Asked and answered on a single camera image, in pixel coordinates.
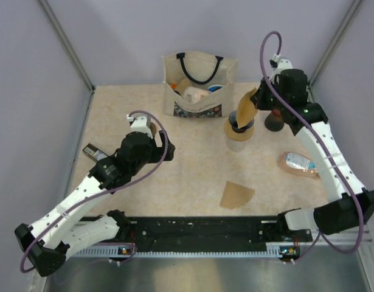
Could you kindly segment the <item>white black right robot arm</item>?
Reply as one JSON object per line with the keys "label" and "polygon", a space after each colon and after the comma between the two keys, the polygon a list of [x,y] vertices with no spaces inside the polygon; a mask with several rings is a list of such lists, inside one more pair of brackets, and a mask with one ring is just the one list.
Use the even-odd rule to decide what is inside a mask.
{"label": "white black right robot arm", "polygon": [[293,135],[313,161],[327,193],[328,203],[314,209],[286,211],[277,223],[277,236],[288,241],[299,230],[317,229],[331,235],[367,223],[374,213],[374,190],[353,173],[339,149],[325,111],[309,102],[308,78],[300,69],[279,69],[262,81],[251,98],[259,110],[278,110]]}

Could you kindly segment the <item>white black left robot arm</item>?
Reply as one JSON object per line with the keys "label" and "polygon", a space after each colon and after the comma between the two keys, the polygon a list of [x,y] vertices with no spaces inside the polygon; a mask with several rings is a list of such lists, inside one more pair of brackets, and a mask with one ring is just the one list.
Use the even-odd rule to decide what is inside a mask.
{"label": "white black left robot arm", "polygon": [[130,234],[122,211],[111,210],[87,226],[76,224],[98,203],[117,191],[139,184],[150,177],[150,170],[139,179],[134,176],[147,164],[158,169],[174,158],[175,146],[168,133],[159,132],[162,145],[141,131],[132,131],[117,151],[96,163],[83,181],[50,212],[31,224],[21,223],[14,235],[23,252],[20,271],[36,270],[41,277],[55,273],[72,255],[104,240],[124,241]]}

